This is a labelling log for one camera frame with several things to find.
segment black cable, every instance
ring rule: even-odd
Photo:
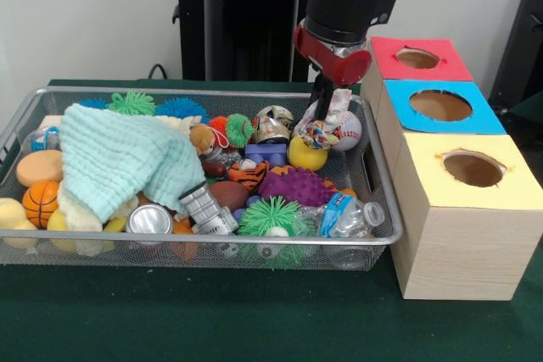
[[[147,75],[147,79],[148,80],[152,80],[153,79],[153,75],[154,75],[154,72],[156,71],[156,69],[159,69],[160,72],[162,73],[162,78],[164,78],[165,80],[168,79],[168,75],[166,74],[166,70],[164,69],[164,67],[161,65],[161,64],[155,64],[153,65],[153,68],[149,71],[149,75]]]

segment blue bottle label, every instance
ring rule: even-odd
[[[352,199],[351,195],[345,195],[341,192],[336,192],[332,196],[322,217],[321,237],[330,237],[330,232]]]

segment teddy bear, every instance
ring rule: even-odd
[[[190,141],[198,156],[209,154],[215,145],[215,133],[207,125],[199,124],[190,130]]]

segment white wall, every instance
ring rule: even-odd
[[[398,0],[374,35],[450,37],[489,92],[519,0]],[[181,74],[177,0],[0,0],[0,128],[51,78]]]

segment baseball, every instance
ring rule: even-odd
[[[343,112],[340,116],[339,143],[332,146],[336,152],[351,150],[358,144],[362,137],[362,123],[352,112]]]

